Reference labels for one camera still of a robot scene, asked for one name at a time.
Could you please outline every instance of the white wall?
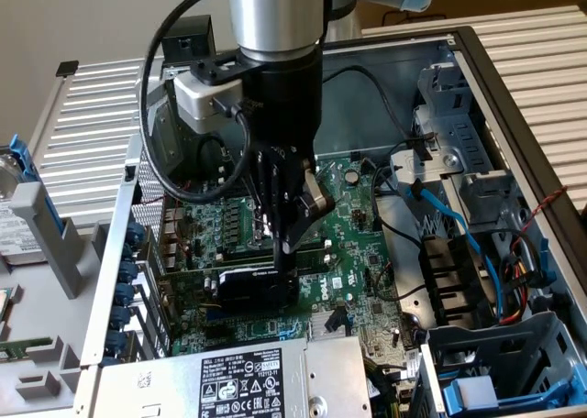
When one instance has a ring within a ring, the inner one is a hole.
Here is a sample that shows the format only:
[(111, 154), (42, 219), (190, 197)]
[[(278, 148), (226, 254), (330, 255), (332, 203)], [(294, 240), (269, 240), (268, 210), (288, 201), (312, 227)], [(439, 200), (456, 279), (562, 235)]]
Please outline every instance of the white wall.
[[(155, 28), (182, 0), (0, 0), (0, 145), (29, 139), (61, 61), (95, 63), (144, 55)], [(212, 15), (216, 47), (235, 45), (227, 0)]]

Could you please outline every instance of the green circuit board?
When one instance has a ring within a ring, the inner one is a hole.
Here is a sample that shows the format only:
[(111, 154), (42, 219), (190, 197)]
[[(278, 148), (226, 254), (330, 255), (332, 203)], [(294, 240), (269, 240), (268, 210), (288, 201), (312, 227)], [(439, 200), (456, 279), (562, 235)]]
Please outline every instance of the green circuit board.
[[(360, 162), (343, 158), (318, 163), (316, 177), (337, 205), (310, 230), (300, 247), (298, 304), (278, 313), (225, 315), (203, 291), (205, 278), (213, 279), (222, 270), (271, 264), (272, 241), (259, 233), (262, 217), (255, 214), (252, 200), (234, 198), (183, 208), (179, 236), (189, 239), (194, 256), (187, 261), (178, 249), (175, 270), (159, 282), (169, 302), (174, 355), (315, 334), (316, 322), (323, 323), (320, 314), (344, 306), (352, 322), (351, 333), (360, 338), (366, 355), (382, 363), (403, 361), (410, 335), (403, 329), (399, 304), (378, 300), (372, 291), (372, 282), (389, 259), (382, 231), (372, 230), (371, 175), (362, 174), (358, 184), (349, 185), (345, 181), (349, 170), (360, 173)], [(188, 262), (194, 269), (189, 269)], [(386, 275), (383, 288), (395, 294)], [(394, 343), (396, 328), (402, 338)]]

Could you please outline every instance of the open computer chassis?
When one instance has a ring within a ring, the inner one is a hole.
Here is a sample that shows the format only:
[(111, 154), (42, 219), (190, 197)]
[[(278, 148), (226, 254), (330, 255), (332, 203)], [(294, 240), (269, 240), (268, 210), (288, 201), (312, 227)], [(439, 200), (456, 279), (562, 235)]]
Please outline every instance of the open computer chassis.
[[(81, 358), (76, 412), (389, 416), (385, 406), (379, 410), (378, 398), (385, 397), (392, 414), (406, 416), (545, 409), (562, 416), (585, 403), (587, 236), (564, 194), (530, 214), (561, 184), (473, 30), (327, 47), (325, 74), (350, 64), (375, 74), (406, 131), (435, 137), (390, 157), (400, 137), (370, 81), (348, 73), (325, 85), (317, 177), (337, 208), (301, 247), (294, 306), (223, 310), (215, 294), (226, 270), (262, 272), (271, 265), (262, 214), (239, 192), (206, 206), (169, 200), (140, 140), (130, 140)], [(162, 73), (169, 79), (182, 70)], [(153, 125), (176, 120), (171, 96), (162, 88), (157, 95)], [(181, 147), (183, 138), (178, 131), (172, 141)], [(222, 138), (239, 148), (231, 126)], [(373, 171), (365, 159), (390, 167), (393, 190), (379, 181), (377, 212), (421, 238), (420, 250), (373, 223)], [(510, 282), (505, 298), (513, 312), (520, 288), (528, 287), (521, 320), (496, 325), (487, 261), (451, 217), (408, 193), (416, 180), (464, 216), (496, 269), (513, 267), (505, 259), (515, 256), (510, 260), (529, 270), (531, 277)], [(526, 233), (534, 247), (519, 243), (512, 255), (516, 234), (499, 230), (520, 230), (530, 218)], [(136, 223), (146, 235), (131, 248), (125, 234)], [(128, 263), (140, 269), (132, 282), (119, 279)], [(400, 301), (383, 300), (422, 284)], [(128, 307), (139, 312), (130, 322)], [(382, 372), (373, 375), (373, 365)], [(380, 376), (394, 387), (377, 390), (371, 378)]]

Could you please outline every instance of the motherboard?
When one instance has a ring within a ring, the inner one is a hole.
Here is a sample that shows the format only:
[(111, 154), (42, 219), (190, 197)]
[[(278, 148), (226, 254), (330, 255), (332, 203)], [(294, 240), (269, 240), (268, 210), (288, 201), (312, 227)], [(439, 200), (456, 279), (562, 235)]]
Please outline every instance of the motherboard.
[[(372, 169), (365, 169), (363, 161), (317, 163), (316, 178), (330, 191), (336, 208), (299, 247), (299, 300), (279, 312), (228, 314), (215, 301), (219, 272), (262, 270), (272, 264), (267, 221), (252, 199), (168, 207), (167, 274), (158, 283), (173, 329), (174, 356), (303, 336), (322, 340), (353, 335), (374, 361), (404, 361), (404, 346), (411, 338), (399, 304), (374, 295), (379, 273), (381, 293), (395, 295), (395, 288), (381, 227), (373, 223)], [(344, 325), (327, 325), (337, 318)]]

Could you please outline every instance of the warning label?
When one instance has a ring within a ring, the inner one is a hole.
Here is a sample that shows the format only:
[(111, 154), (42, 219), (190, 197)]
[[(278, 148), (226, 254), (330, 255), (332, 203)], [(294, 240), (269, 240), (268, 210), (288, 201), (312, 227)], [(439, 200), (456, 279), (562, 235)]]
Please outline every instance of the warning label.
[(8, 201), (0, 202), (0, 255), (20, 255), (39, 251), (39, 244), (30, 233), (27, 222), (12, 213), (8, 208)]
[(282, 351), (202, 361), (199, 418), (285, 418)]

